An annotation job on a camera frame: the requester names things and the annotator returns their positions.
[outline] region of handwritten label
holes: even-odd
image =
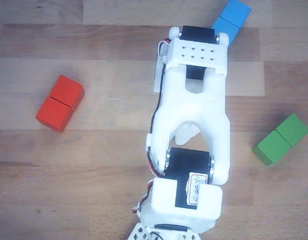
[[[208,175],[204,173],[190,172],[186,184],[186,202],[188,205],[198,204],[200,185],[208,183]]]

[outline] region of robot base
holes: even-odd
[[[161,240],[160,237],[151,233],[159,234],[164,240],[201,240],[200,236],[191,230],[171,231],[152,229],[149,227],[144,227],[140,222],[135,225],[127,240]]]

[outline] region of blue block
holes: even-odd
[[[229,38],[229,44],[231,45],[232,41],[234,40],[236,34],[239,32],[239,28],[237,26],[234,26],[230,22],[224,20],[223,18],[219,17],[214,25],[212,26],[212,29],[215,30],[215,34],[218,33],[226,33]]]
[[[229,0],[220,17],[235,25],[239,29],[248,17],[251,8],[237,0]]]

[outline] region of red block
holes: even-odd
[[[47,97],[36,118],[41,124],[62,133],[72,115],[73,111],[69,106]]]
[[[72,108],[75,112],[85,92],[83,86],[66,76],[59,76],[49,96]]]

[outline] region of white plastic part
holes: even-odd
[[[175,143],[177,145],[184,145],[199,132],[200,129],[196,125],[185,123],[177,130],[175,134]]]
[[[175,38],[169,44],[161,106],[155,114],[150,145],[146,145],[146,148],[150,147],[151,159],[161,173],[164,171],[166,151],[171,139],[182,125],[194,124],[210,147],[210,153],[214,155],[212,184],[222,185],[228,180],[230,121],[225,114],[225,83],[229,37],[220,33],[219,43],[222,45]],[[201,51],[202,48],[209,52],[206,57],[214,53],[220,55],[214,56],[215,61],[200,61],[195,57],[182,58],[184,49],[195,52]],[[206,67],[202,92],[192,93],[186,90],[186,64]],[[179,143],[182,144],[193,134],[185,137],[182,137],[184,134],[181,135],[183,141]]]
[[[180,34],[180,28],[178,26],[172,26],[168,32],[168,38],[173,40],[174,38],[178,38]]]
[[[219,39],[220,45],[174,38],[168,47],[166,69],[180,64],[193,65],[215,69],[215,74],[226,77],[229,37],[220,33]]]
[[[220,217],[223,192],[219,186],[201,184],[197,209],[175,207],[177,181],[154,178],[152,191],[142,204],[140,222],[144,226],[173,224],[187,226],[194,233],[204,233]]]
[[[160,240],[157,235],[152,232],[158,233],[164,240],[201,240],[197,233],[188,231],[170,231],[145,227],[142,223],[137,223],[129,235],[127,240]]]
[[[230,168],[230,121],[225,114],[229,37],[220,33],[219,44],[210,44],[180,40],[175,33],[176,28],[170,30],[167,55],[157,58],[154,91],[160,90],[157,86],[166,64],[162,100],[152,133],[147,134],[145,149],[150,147],[152,162],[162,174],[171,139],[176,135],[176,143],[182,145],[201,131],[210,154],[214,155],[213,179],[211,184],[199,186],[197,209],[191,209],[175,207],[177,180],[154,178],[149,197],[142,203],[141,212],[137,211],[141,223],[136,224],[128,240],[156,240],[154,235],[148,237],[152,231],[159,232],[164,240],[200,240],[198,234],[213,228],[221,214],[223,192],[217,185],[226,183]],[[186,65],[206,67],[202,92],[186,89]],[[154,228],[156,224],[190,229],[158,230]],[[146,235],[137,233],[139,226],[143,226]]]

